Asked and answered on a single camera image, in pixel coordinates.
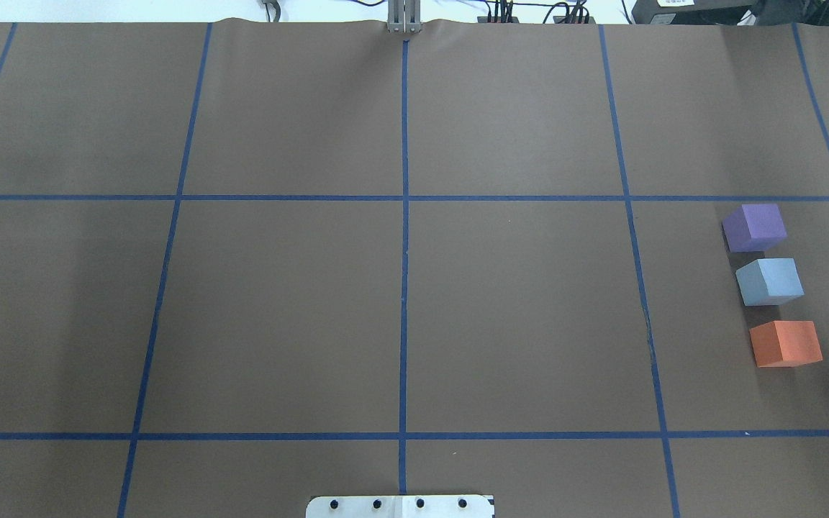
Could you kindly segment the light blue foam block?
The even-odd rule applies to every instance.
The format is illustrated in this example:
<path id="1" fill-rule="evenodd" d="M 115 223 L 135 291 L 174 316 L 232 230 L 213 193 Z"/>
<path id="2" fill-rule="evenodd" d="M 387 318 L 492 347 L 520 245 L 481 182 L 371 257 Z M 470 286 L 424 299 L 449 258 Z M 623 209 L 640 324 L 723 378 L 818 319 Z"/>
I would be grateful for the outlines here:
<path id="1" fill-rule="evenodd" d="M 746 307 L 780 306 L 804 296 L 794 258 L 759 258 L 735 271 Z"/>

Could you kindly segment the purple foam block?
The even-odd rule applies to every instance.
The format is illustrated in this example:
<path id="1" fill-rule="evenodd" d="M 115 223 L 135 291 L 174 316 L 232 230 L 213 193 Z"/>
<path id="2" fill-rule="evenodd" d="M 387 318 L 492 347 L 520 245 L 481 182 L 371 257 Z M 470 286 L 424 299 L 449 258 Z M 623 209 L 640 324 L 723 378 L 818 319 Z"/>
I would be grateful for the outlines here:
<path id="1" fill-rule="evenodd" d="M 766 252 L 787 238 L 778 204 L 741 204 L 722 220 L 731 253 Z"/>

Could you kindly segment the orange foam block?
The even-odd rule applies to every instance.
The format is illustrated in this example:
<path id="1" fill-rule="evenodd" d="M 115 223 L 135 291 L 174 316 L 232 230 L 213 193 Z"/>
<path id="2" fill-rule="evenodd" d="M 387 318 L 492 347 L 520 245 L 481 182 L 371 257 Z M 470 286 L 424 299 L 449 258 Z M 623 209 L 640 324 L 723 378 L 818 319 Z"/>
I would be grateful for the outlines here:
<path id="1" fill-rule="evenodd" d="M 758 368 L 792 368 L 823 360 L 815 323 L 776 320 L 749 330 Z"/>

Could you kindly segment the black device on back edge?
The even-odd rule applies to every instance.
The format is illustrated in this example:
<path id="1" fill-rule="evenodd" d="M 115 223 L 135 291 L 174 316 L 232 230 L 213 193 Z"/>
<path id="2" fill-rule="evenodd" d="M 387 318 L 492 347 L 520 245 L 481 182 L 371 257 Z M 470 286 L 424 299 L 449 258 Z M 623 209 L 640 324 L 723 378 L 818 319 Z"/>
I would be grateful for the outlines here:
<path id="1" fill-rule="evenodd" d="M 829 1 L 635 1 L 635 25 L 806 24 L 829 27 Z"/>

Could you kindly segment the brown paper table mat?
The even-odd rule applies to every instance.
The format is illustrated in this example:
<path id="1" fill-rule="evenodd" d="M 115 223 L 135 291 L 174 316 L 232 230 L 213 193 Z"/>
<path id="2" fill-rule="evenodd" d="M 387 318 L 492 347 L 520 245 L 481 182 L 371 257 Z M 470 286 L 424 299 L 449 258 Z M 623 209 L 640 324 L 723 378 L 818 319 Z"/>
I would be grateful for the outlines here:
<path id="1" fill-rule="evenodd" d="M 829 517 L 829 27 L 0 23 L 0 517 L 430 493 Z"/>

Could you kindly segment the grey metal clamp bracket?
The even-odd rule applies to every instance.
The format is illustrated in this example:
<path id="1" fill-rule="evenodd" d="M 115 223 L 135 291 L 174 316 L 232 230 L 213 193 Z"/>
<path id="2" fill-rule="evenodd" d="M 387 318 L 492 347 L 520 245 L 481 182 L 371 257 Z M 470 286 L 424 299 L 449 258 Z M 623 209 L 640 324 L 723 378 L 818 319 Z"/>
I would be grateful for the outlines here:
<path id="1" fill-rule="evenodd" d="M 388 0 L 387 30 L 394 34 L 415 34 L 423 29 L 420 0 Z"/>

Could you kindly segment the white metal base plate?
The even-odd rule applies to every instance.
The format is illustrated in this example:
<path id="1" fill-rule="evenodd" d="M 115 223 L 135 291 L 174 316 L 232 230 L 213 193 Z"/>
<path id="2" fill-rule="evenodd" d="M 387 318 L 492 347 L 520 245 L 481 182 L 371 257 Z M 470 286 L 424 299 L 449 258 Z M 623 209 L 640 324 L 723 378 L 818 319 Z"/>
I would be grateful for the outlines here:
<path id="1" fill-rule="evenodd" d="M 306 517 L 494 517 L 494 497 L 480 494 L 322 496 Z"/>

